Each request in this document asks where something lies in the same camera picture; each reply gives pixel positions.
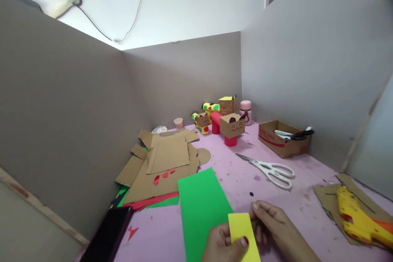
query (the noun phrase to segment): pink tabletop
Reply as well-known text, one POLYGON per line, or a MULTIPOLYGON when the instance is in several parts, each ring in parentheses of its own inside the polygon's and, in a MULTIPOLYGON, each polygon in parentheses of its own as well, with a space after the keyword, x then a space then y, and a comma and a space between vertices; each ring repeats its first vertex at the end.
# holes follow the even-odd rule
MULTIPOLYGON (((322 261, 391 261, 392 255, 375 246, 353 246, 332 223, 323 210, 312 186, 339 183, 329 167, 308 154, 281 159, 258 140, 258 124, 246 126, 246 132, 237 139, 237 146, 227 147, 224 136, 199 135, 193 142, 196 148, 207 148, 212 158, 201 166, 213 168, 235 213, 248 212, 252 201, 264 200, 283 208, 298 230, 322 261), (295 178, 292 190, 286 191, 270 183, 265 175, 242 160, 235 153, 270 163, 291 167, 295 178)), ((393 203, 357 183, 375 202, 393 215, 393 203)), ((127 228, 138 231, 130 241, 129 231, 122 239, 115 262, 168 261, 184 262, 185 248, 180 203, 177 206, 148 208, 136 212, 127 228)), ((260 249, 261 260, 284 261, 277 249, 260 249)))

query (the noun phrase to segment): fingernail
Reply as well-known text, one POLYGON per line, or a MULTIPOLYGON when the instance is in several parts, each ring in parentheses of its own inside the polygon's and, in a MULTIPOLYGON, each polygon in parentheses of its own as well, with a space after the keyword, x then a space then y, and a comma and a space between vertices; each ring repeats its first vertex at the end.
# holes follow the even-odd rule
POLYGON ((242 242, 244 248, 248 246, 248 239, 246 237, 242 237, 240 241, 242 242))

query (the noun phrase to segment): yellow glue gun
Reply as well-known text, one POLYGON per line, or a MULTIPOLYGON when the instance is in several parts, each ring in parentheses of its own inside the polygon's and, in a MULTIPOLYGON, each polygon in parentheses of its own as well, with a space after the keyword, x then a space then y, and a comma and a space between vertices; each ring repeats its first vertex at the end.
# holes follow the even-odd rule
POLYGON ((393 249, 392 223, 370 218, 360 208, 357 197, 345 186, 339 188, 337 198, 340 214, 347 221, 343 222, 347 234, 366 244, 371 244, 376 239, 393 249))

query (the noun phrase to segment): smartphone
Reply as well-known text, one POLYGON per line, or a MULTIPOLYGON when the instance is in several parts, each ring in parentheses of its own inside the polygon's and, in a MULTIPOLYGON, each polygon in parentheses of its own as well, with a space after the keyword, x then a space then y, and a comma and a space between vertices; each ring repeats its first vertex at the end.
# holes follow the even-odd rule
POLYGON ((132 215, 131 207, 110 209, 80 262, 112 262, 132 215))

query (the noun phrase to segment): pink bottle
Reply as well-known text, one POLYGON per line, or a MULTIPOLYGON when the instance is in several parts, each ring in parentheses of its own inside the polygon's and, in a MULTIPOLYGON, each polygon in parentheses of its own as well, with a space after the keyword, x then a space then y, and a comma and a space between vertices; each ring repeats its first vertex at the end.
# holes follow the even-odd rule
POLYGON ((240 102, 240 115, 246 114, 246 125, 253 123, 253 115, 251 111, 251 101, 243 100, 240 102))

